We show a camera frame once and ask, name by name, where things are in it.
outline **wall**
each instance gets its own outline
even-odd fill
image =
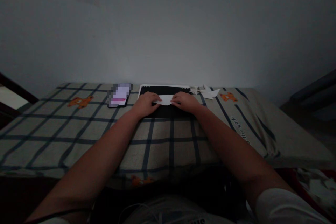
[[[277,105],[336,66],[336,0],[1,0],[0,71],[61,82],[254,87]]]

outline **plaid tablecloth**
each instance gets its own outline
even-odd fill
[[[61,178],[136,102],[138,85],[126,107],[108,108],[106,90],[111,86],[62,84],[16,118],[0,132],[1,174]],[[85,108],[68,106],[76,97],[89,96],[93,99]],[[230,96],[237,101],[227,99]],[[196,98],[275,166],[297,166],[302,159],[312,161],[310,167],[330,162],[324,146],[254,89],[222,87],[214,100],[202,95]],[[302,147],[302,137],[310,148]],[[284,146],[290,143],[288,152]],[[319,156],[311,160],[312,154]],[[144,118],[109,186],[121,189],[130,188],[132,180],[142,184],[167,177],[179,179],[217,164],[219,160],[195,119]]]

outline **cable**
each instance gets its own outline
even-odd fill
[[[136,204],[127,206],[127,207],[125,207],[125,208],[123,209],[123,211],[122,211],[122,212],[120,213],[120,215],[119,215],[118,224],[120,223],[120,218],[121,218],[121,215],[123,214],[123,212],[124,212],[127,208],[130,208],[130,207],[133,207],[133,206],[136,206],[136,205],[141,205],[141,206],[145,206],[145,207],[147,207],[147,208],[150,210],[151,214],[154,216],[154,218],[155,218],[155,220],[157,221],[157,223],[158,223],[158,224],[161,224],[161,223],[162,223],[162,217],[160,218],[160,220],[161,220],[161,222],[160,222],[160,221],[157,219],[157,217],[155,216],[154,212],[152,211],[152,209],[151,209],[149,206],[147,206],[146,204],[142,204],[142,203],[136,203]]]

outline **forearm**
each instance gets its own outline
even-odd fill
[[[209,109],[202,107],[194,115],[219,158],[242,185],[252,207],[266,189],[293,191],[253,147]]]
[[[123,115],[56,184],[29,219],[48,213],[90,207],[117,169],[139,117]]]

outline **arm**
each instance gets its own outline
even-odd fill
[[[195,97],[179,92],[171,101],[174,106],[194,114],[219,158],[241,184],[252,209],[258,196],[269,188],[295,193],[252,146]]]
[[[141,95],[132,109],[74,164],[27,221],[65,210],[90,208],[119,166],[138,121],[159,107],[152,106],[156,100],[161,100],[157,94]],[[85,223],[87,215],[73,213],[64,219]]]

